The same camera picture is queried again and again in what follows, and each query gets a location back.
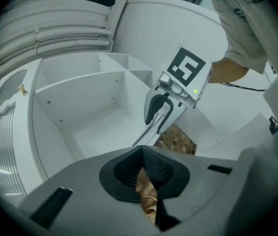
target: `black slot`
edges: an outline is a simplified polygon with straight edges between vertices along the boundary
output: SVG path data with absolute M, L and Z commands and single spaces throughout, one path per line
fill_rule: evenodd
M 117 200 L 140 203 L 136 183 L 141 168 L 158 191 L 160 200 L 179 196 L 189 182 L 190 173 L 185 165 L 147 146 L 137 146 L 101 168 L 101 185 Z
M 216 172 L 220 172 L 223 174 L 230 174 L 232 172 L 231 168 L 227 168 L 227 167 L 223 167 L 223 166 L 218 166 L 218 165 L 210 165 L 207 169 L 211 170 L 211 171 L 216 171 Z
M 157 202 L 157 216 L 155 218 L 155 225 L 159 227 L 161 231 L 166 231 L 173 226 L 176 226 L 180 221 L 172 216 L 169 216 L 165 207 L 163 200 L 158 200 Z
M 58 188 L 31 216 L 31 219 L 40 226 L 48 229 L 72 193 L 72 190 Z

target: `brown object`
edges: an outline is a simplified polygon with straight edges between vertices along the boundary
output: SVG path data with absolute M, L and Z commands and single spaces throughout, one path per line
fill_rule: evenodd
M 196 144 L 176 124 L 163 133 L 154 146 L 188 155 L 195 155 L 196 151 Z
M 18 90 L 25 95 L 26 94 L 26 89 L 25 89 L 25 85 L 21 84 L 20 86 L 18 86 Z
M 196 144 L 176 124 L 163 133 L 154 146 L 189 155 L 194 155 L 196 150 Z M 158 192 L 143 168 L 138 174 L 136 191 L 140 193 L 142 209 L 155 224 Z

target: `black cable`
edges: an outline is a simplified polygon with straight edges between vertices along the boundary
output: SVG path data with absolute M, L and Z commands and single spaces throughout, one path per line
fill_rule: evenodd
M 254 89 L 254 88 L 246 88 L 246 87 L 242 87 L 239 85 L 235 85 L 232 83 L 221 83 L 224 86 L 228 86 L 228 87 L 234 87 L 234 88 L 238 88 L 238 89 L 245 89 L 245 90 L 251 90 L 251 91 L 256 91 L 256 92 L 265 92 L 266 89 Z

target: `white shelf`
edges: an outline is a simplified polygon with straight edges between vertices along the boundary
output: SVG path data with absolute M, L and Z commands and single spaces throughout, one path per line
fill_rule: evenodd
M 82 75 L 123 70 L 123 67 L 102 53 L 63 55 L 42 62 L 35 90 Z
M 80 75 L 35 92 L 34 136 L 48 177 L 73 161 L 130 147 L 145 130 L 150 88 L 107 56 L 106 62 L 121 71 Z
M 106 55 L 127 70 L 152 70 L 146 64 L 127 54 L 106 53 Z
M 75 160 L 130 147 L 142 131 L 116 103 L 61 129 Z
M 160 77 L 155 71 L 152 70 L 129 71 L 150 88 L 153 88 L 153 86 L 157 83 L 157 79 Z

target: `wire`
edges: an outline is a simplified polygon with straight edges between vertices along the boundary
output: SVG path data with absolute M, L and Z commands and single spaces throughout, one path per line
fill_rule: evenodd
M 155 197 L 152 197 L 152 196 L 143 195 L 142 197 L 143 197 L 143 198 L 151 198 L 151 199 L 154 199 L 155 201 L 157 201 L 157 199 L 156 199 Z
M 235 85 L 232 83 L 221 83 L 224 86 L 228 86 L 228 87 L 234 87 L 234 88 L 238 88 L 238 89 L 245 89 L 245 90 L 251 90 L 251 91 L 256 91 L 256 92 L 265 92 L 266 89 L 255 89 L 255 88 L 246 88 L 246 87 L 242 87 L 239 85 Z

